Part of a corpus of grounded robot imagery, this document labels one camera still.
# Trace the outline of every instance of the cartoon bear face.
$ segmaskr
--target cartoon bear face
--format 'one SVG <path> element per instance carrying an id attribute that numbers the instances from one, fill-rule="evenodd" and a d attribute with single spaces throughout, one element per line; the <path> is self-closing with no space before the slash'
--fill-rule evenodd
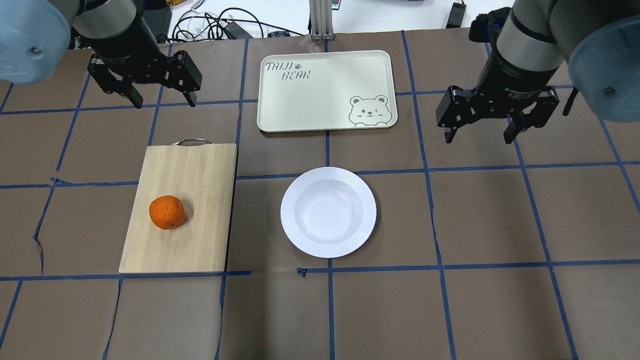
<path id="1" fill-rule="evenodd" d="M 354 96 L 349 102 L 352 106 L 349 121 L 355 126 L 386 125 L 391 121 L 391 111 L 387 107 L 389 100 L 384 95 L 378 95 L 375 99 Z"/>

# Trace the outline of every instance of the bear ear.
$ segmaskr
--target bear ear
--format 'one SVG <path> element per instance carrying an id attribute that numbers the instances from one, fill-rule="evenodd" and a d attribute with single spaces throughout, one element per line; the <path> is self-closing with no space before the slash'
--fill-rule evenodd
<path id="1" fill-rule="evenodd" d="M 351 105 L 355 105 L 357 103 L 359 103 L 360 101 L 362 101 L 362 98 L 359 96 L 354 96 L 351 98 L 351 100 L 349 100 L 349 103 L 351 103 Z"/>
<path id="2" fill-rule="evenodd" d="M 389 102 L 389 99 L 387 99 L 387 97 L 384 95 L 376 96 L 376 100 L 378 100 L 379 102 L 382 102 L 385 105 Z"/>

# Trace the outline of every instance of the orange fruit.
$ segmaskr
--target orange fruit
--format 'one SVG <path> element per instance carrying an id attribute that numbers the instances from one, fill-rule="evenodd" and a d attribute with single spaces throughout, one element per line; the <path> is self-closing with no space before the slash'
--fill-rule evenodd
<path id="1" fill-rule="evenodd" d="M 184 223 L 186 214 L 180 199 L 173 195 L 160 196 L 149 205 L 151 221 L 160 229 L 169 230 Z"/>

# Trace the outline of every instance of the white plate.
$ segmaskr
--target white plate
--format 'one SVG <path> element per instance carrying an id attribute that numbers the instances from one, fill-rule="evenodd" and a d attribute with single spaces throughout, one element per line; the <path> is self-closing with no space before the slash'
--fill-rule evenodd
<path id="1" fill-rule="evenodd" d="M 382 50 L 262 61 L 257 124 L 264 132 L 377 129 L 396 121 L 391 57 Z"/>
<path id="2" fill-rule="evenodd" d="M 287 189 L 280 219 L 293 245 L 319 258 L 337 258 L 367 241 L 376 223 L 376 201 L 356 174 L 321 167 Z"/>

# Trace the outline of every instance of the white background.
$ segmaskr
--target white background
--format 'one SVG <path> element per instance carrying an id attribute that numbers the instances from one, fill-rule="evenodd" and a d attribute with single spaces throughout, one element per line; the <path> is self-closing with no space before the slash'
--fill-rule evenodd
<path id="1" fill-rule="evenodd" d="M 173 29 L 178 18 L 188 11 L 196 0 L 187 0 L 177 6 L 172 6 L 172 22 L 169 30 Z M 333 10 L 334 33 L 368 33 L 377 31 L 397 31 L 413 29 L 441 29 L 447 24 L 451 4 L 459 0 L 342 0 L 339 10 Z M 512 6 L 514 0 L 466 0 L 467 10 L 463 20 L 463 27 L 469 27 L 479 13 L 487 13 L 505 6 Z M 218 15 L 220 11 L 229 8 L 244 8 L 252 12 L 261 22 L 281 26 L 302 34 L 307 34 L 309 18 L 308 0 L 205 0 L 199 12 L 212 12 Z M 228 12 L 225 17 L 250 20 L 249 15 L 242 12 Z M 187 21 L 181 27 L 186 28 Z M 253 37 L 260 37 L 260 31 L 255 24 L 241 23 Z M 202 19 L 193 19 L 189 25 L 192 33 L 203 28 Z M 265 28 L 267 33 L 274 29 Z"/>

